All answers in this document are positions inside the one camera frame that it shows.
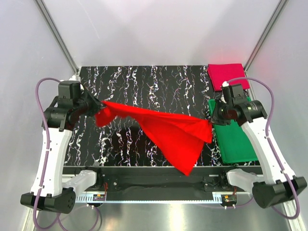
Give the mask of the red t shirt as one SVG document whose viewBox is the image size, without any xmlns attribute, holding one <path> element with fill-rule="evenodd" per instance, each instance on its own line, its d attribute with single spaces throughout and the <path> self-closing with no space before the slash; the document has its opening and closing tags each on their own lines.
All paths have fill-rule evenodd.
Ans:
<svg viewBox="0 0 308 231">
<path fill-rule="evenodd" d="M 95 115 L 97 126 L 106 126 L 116 117 L 135 119 L 166 160 L 186 176 L 194 168 L 204 144 L 212 142 L 212 125 L 207 119 L 104 103 L 106 107 Z"/>
</svg>

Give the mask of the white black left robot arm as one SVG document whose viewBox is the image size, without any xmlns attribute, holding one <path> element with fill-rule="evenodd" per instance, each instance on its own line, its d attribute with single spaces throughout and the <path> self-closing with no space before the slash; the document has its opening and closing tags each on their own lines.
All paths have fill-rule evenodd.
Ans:
<svg viewBox="0 0 308 231">
<path fill-rule="evenodd" d="M 104 104 L 99 102 L 78 80 L 61 81 L 58 95 L 50 106 L 40 112 L 43 116 L 43 143 L 34 183 L 20 203 L 40 211 L 68 214 L 76 198 L 87 189 L 103 187 L 100 167 L 86 167 L 66 183 L 62 182 L 65 154 L 75 124 L 81 116 L 94 116 Z"/>
</svg>

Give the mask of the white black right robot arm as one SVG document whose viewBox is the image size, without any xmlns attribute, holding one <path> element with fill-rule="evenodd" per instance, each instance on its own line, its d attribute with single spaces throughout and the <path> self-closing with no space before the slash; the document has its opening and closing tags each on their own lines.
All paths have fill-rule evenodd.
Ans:
<svg viewBox="0 0 308 231">
<path fill-rule="evenodd" d="M 241 84 L 225 81 L 221 89 L 224 99 L 216 100 L 210 121 L 222 126 L 230 125 L 231 121 L 238 124 L 256 153 L 263 175 L 258 177 L 236 168 L 218 179 L 219 187 L 225 191 L 239 187 L 252 194 L 261 208 L 297 201 L 307 181 L 296 176 L 287 164 L 270 130 L 270 116 L 262 103 L 249 101 Z"/>
</svg>

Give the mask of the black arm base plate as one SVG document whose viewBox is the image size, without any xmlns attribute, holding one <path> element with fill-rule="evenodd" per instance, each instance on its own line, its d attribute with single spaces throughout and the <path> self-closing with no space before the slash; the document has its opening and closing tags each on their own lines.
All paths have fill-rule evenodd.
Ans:
<svg viewBox="0 0 308 231">
<path fill-rule="evenodd" d="M 201 195 L 204 192 L 233 193 L 234 187 L 223 186 L 219 177 L 228 167 L 194 167 L 188 176 L 174 167 L 103 167 L 105 192 L 172 193 Z"/>
</svg>

